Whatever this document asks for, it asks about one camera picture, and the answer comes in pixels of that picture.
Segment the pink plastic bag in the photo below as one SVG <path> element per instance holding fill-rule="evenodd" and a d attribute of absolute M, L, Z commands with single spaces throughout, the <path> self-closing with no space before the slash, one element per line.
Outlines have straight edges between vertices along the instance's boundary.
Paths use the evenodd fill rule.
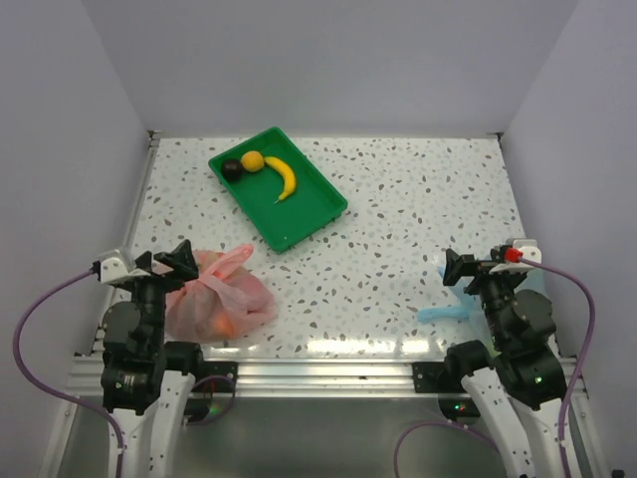
<path fill-rule="evenodd" d="M 239 339 L 272 321 L 277 315 L 273 294 L 245 268 L 253 253 L 250 244 L 225 253 L 195 250 L 199 277 L 167 295 L 166 333 L 177 341 L 211 344 Z M 232 321 L 232 339 L 209 335 L 210 322 L 218 315 Z"/>

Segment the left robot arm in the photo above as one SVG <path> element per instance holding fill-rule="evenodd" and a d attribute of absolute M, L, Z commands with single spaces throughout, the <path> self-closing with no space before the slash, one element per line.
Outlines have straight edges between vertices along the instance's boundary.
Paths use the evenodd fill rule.
<path fill-rule="evenodd" d="M 190 391 L 207 377 L 199 345 L 164 336 L 166 297 L 197 279 L 189 241 L 171 252 L 104 254 L 99 280 L 129 292 L 105 313 L 101 386 L 111 477 L 169 477 Z"/>

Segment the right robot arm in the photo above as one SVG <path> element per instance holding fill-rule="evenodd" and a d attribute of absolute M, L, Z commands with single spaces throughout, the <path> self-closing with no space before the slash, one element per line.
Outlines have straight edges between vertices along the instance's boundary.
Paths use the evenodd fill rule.
<path fill-rule="evenodd" d="M 480 300 L 492 343 L 473 340 L 448 348 L 443 377 L 476 404 L 510 477 L 578 477 L 581 470 L 568 425 L 576 383 L 548 344 L 555 333 L 551 301 L 522 288 L 542 266 L 532 240 L 513 240 L 488 259 L 446 252 L 443 283 Z"/>

